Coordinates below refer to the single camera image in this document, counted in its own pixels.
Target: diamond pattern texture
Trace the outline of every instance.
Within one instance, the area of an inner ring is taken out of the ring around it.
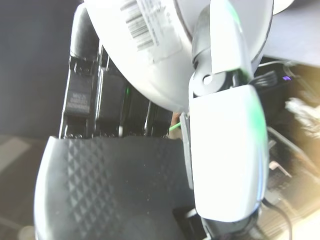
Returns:
[[[38,240],[183,240],[172,210],[193,204],[179,140],[52,137],[34,222]]]

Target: barcode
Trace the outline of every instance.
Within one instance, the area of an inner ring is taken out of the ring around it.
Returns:
[[[124,14],[125,23],[135,41],[138,51],[147,49],[154,45],[148,26],[139,8],[137,0],[122,1],[121,12]]]

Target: dark gray wall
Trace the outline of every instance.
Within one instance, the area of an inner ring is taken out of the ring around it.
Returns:
[[[47,138],[61,119],[79,0],[2,0],[0,135]]]

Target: hole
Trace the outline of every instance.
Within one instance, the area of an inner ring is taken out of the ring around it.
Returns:
[[[205,75],[203,78],[203,84],[208,85],[212,82],[213,78],[212,75]]]

